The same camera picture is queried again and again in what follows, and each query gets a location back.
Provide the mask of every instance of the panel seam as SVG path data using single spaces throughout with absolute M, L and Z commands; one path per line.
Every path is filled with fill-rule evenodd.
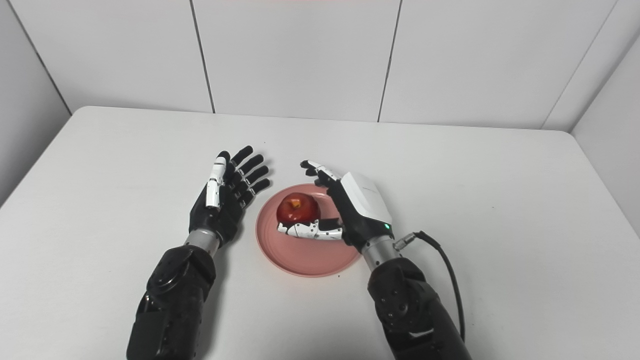
M 207 92 L 209 93 L 209 102 L 211 103 L 211 112 L 216 113 L 216 107 L 213 105 L 213 94 L 211 93 L 211 83 L 209 82 L 209 72 L 207 71 L 207 62 L 204 58 L 204 51 L 202 50 L 202 40 L 200 39 L 200 28 L 198 27 L 198 19 L 196 19 L 196 10 L 193 5 L 193 0 L 189 0 L 189 5 L 191 6 L 191 16 L 193 17 L 193 27 L 196 30 L 196 38 L 198 39 L 200 59 L 202 60 L 202 70 L 204 71 L 204 79 L 207 83 Z
M 587 54 L 589 53 L 589 50 L 591 50 L 591 46 L 593 46 L 593 43 L 596 41 L 596 39 L 598 38 L 598 35 L 600 34 L 602 28 L 604 28 L 604 25 L 607 23 L 607 20 L 609 20 L 609 17 L 611 16 L 611 13 L 613 12 L 613 10 L 616 8 L 616 5 L 618 4 L 619 0 L 616 0 L 615 3 L 613 3 L 613 6 L 611 7 L 611 9 L 609 9 L 609 13 L 607 14 L 607 16 L 604 18 L 604 21 L 602 22 L 602 24 L 600 25 L 600 27 L 598 28 L 598 31 L 596 31 L 595 36 L 593 37 L 593 39 L 591 39 L 591 42 L 589 43 L 589 46 L 587 46 L 587 49 L 584 51 L 584 54 L 582 54 L 582 57 L 580 58 L 580 61 L 578 61 L 578 65 L 575 67 L 575 69 L 573 70 L 573 72 L 571 73 L 571 76 L 569 77 L 569 80 L 566 82 L 566 84 L 564 85 L 564 88 L 562 89 L 562 91 L 560 92 L 560 95 L 558 96 L 558 98 L 556 99 L 556 101 L 554 102 L 553 106 L 551 106 L 551 110 L 549 110 L 549 113 L 547 114 L 547 117 L 545 118 L 545 121 L 542 123 L 542 125 L 540 126 L 540 129 L 542 130 L 545 127 L 545 124 L 547 123 L 547 121 L 549 120 L 549 117 L 551 116 L 551 114 L 554 112 L 554 109 L 556 108 L 556 106 L 558 105 L 558 103 L 560 102 L 560 99 L 562 99 L 562 96 L 564 95 L 564 93 L 566 92 L 566 89 L 569 87 L 569 84 L 571 83 L 571 81 L 573 80 L 573 77 L 575 76 L 576 72 L 578 72 L 578 69 L 580 68 L 580 66 L 582 65 L 582 62 L 584 61 L 584 59 L 586 58 Z
M 385 102 L 385 92 L 387 91 L 387 81 L 389 79 L 389 71 L 391 70 L 391 58 L 394 55 L 394 46 L 396 45 L 396 34 L 398 32 L 398 23 L 400 22 L 400 11 L 402 10 L 402 2 L 398 4 L 398 14 L 396 16 L 396 26 L 394 27 L 394 37 L 391 39 L 391 50 L 389 51 L 389 61 L 387 63 L 387 73 L 385 74 L 385 84 L 382 86 L 382 98 L 380 99 L 380 108 L 378 109 L 378 121 L 380 122 L 380 115 L 382 114 L 382 104 Z
M 40 53 L 38 52 L 38 49 L 36 49 L 36 45 L 33 43 L 32 39 L 31 39 L 31 36 L 29 36 L 29 33 L 27 33 L 27 29 L 24 27 L 24 24 L 22 23 L 22 20 L 20 20 L 20 17 L 18 16 L 18 13 L 15 11 L 15 8 L 13 7 L 13 4 L 11 4 L 10 0 L 6 0 L 6 3 L 9 4 L 9 8 L 11 9 L 11 12 L 13 13 L 13 16 L 16 18 L 16 20 L 18 20 L 18 24 L 20 25 L 20 28 L 22 29 L 22 32 L 24 33 L 24 36 L 27 37 L 27 41 L 29 42 L 29 45 L 31 46 L 31 48 L 33 49 L 33 52 L 38 57 L 38 61 L 40 62 L 40 64 L 42 65 L 42 68 L 44 69 L 45 73 L 47 74 L 47 77 L 49 78 L 49 81 L 51 82 L 51 85 L 53 85 L 53 88 L 55 89 L 56 93 L 58 94 L 58 97 L 60 98 L 60 101 L 62 101 L 62 105 L 65 106 L 65 109 L 67 109 L 67 113 L 69 114 L 69 116 L 71 116 L 71 110 L 69 109 L 69 105 L 67 104 L 65 98 L 62 96 L 62 93 L 60 92 L 60 89 L 56 85 L 56 82 L 53 81 L 53 77 L 51 76 L 51 73 L 49 72 L 49 69 L 47 68 L 47 65 L 45 65 L 44 61 L 42 61 L 42 57 L 40 56 Z

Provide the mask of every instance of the black fingertip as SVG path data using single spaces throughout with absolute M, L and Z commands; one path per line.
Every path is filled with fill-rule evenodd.
M 223 157 L 227 162 L 229 162 L 229 159 L 231 158 L 231 155 L 229 155 L 228 151 L 221 151 L 218 154 L 218 157 Z
M 238 151 L 238 153 L 231 158 L 231 161 L 236 165 L 240 164 L 247 156 L 251 155 L 253 152 L 253 147 L 251 145 L 245 146 L 242 150 Z
M 271 181 L 269 179 L 262 179 L 257 183 L 253 184 L 251 186 L 251 189 L 253 190 L 254 193 L 259 193 L 264 189 L 268 188 L 270 184 L 271 184 Z
M 255 169 L 246 177 L 246 180 L 249 183 L 253 183 L 256 180 L 260 179 L 262 176 L 266 175 L 269 172 L 269 168 L 265 165 Z
M 264 161 L 264 157 L 262 156 L 262 154 L 258 154 L 252 157 L 251 159 L 249 159 L 245 164 L 243 164 L 240 167 L 240 170 L 243 172 L 243 174 L 247 174 L 248 172 L 251 171 L 251 169 L 258 166 L 263 161 Z

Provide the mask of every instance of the white wall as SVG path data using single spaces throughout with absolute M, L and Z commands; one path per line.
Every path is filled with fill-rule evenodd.
M 404 0 L 380 120 L 539 129 L 570 81 L 593 94 L 638 22 L 637 0 Z M 554 128 L 577 120 L 574 98 Z
M 211 112 L 189 1 L 12 3 L 71 111 Z
M 377 121 L 399 0 L 195 0 L 216 112 Z
M 572 134 L 640 234 L 640 40 Z
M 568 130 L 638 0 L 12 0 L 71 110 L 87 104 Z M 191 6 L 198 20 L 202 53 Z
M 68 118 L 9 4 L 0 0 L 0 206 Z

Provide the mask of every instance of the robotic finger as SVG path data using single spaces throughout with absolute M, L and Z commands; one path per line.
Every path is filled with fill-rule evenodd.
M 342 224 L 338 218 L 319 219 L 295 224 L 278 223 L 278 231 L 296 238 L 342 240 Z
M 334 174 L 331 170 L 326 168 L 324 165 L 320 165 L 314 161 L 305 160 L 300 163 L 301 168 L 305 168 L 307 171 L 305 174 L 307 176 L 317 176 L 318 178 L 314 181 L 317 186 L 325 186 L 330 188 L 333 186 L 340 177 Z

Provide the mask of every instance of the black cable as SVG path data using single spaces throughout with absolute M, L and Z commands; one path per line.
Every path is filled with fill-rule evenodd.
M 444 253 L 440 244 L 432 237 L 427 235 L 424 231 L 419 233 L 413 233 L 416 238 L 424 240 L 426 243 L 431 245 L 434 249 L 436 249 L 440 256 L 442 256 L 442 260 L 445 265 L 447 265 L 447 270 L 449 271 L 449 277 L 451 277 L 451 284 L 453 285 L 453 293 L 456 296 L 456 304 L 458 305 L 458 320 L 460 321 L 460 337 L 462 341 L 465 341 L 465 312 L 462 310 L 462 298 L 460 297 L 460 289 L 458 289 L 458 281 L 456 280 L 456 274 L 453 272 L 453 267 L 451 266 L 451 262 L 449 262 L 449 258 L 447 254 Z

